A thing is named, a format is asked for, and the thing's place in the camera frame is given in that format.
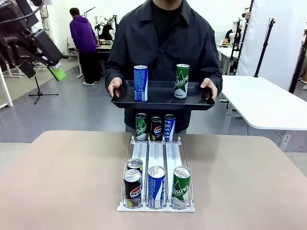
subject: black jacket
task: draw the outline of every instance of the black jacket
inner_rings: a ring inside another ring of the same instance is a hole
[[[106,64],[106,88],[115,77],[133,80],[133,67],[146,65],[149,81],[175,81],[176,65],[189,64],[189,81],[201,83],[210,78],[222,91],[214,30],[183,0],[181,12],[172,24],[169,34],[159,44],[153,25],[152,0],[147,0],[125,15],[118,25],[115,41]],[[135,128],[135,115],[139,112],[164,117],[176,116],[176,132],[189,126],[191,111],[125,110],[125,123]]]

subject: drink rack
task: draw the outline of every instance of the drink rack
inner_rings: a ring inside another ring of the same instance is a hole
[[[143,188],[141,205],[140,207],[134,209],[126,206],[125,184],[123,179],[121,184],[120,203],[117,208],[118,211],[195,212],[192,179],[189,187],[187,208],[180,210],[172,208],[171,198],[174,169],[181,165],[188,167],[187,156],[181,135],[177,138],[177,141],[165,142],[164,137],[162,141],[150,141],[149,135],[146,141],[138,141],[134,139],[134,135],[132,134],[127,150],[124,172],[127,170],[127,161],[131,158],[139,158],[143,161]],[[147,189],[148,170],[152,166],[162,166],[165,168],[164,206],[161,209],[149,208]]]

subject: white shoe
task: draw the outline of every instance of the white shoe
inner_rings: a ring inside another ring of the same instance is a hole
[[[95,85],[95,83],[89,84],[89,83],[83,82],[82,85],[91,86],[91,85]]]

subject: can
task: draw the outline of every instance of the can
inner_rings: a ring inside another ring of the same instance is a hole
[[[136,169],[124,173],[127,207],[137,208],[141,204],[141,173]]]
[[[162,140],[162,118],[158,116],[152,117],[151,132],[153,141]]]
[[[175,140],[175,123],[176,118],[172,114],[165,115],[164,121],[164,137],[166,142],[172,142]]]
[[[138,158],[132,158],[127,162],[127,169],[136,169],[141,173],[141,188],[143,188],[143,161]]]
[[[185,209],[188,205],[189,186],[191,181],[191,170],[185,166],[174,169],[172,207]]]
[[[162,208],[165,193],[165,169],[154,166],[148,170],[148,201],[153,209]]]
[[[136,139],[146,140],[147,138],[147,122],[146,114],[136,114],[135,126],[136,126]]]
[[[134,67],[134,99],[136,102],[146,102],[148,99],[148,67]]]
[[[186,64],[177,65],[175,93],[174,96],[178,99],[186,99],[188,94],[190,66]]]

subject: purple jacket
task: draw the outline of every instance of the purple jacket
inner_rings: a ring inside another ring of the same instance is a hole
[[[96,35],[87,18],[76,16],[70,23],[71,37],[80,53],[95,52],[97,48]]]

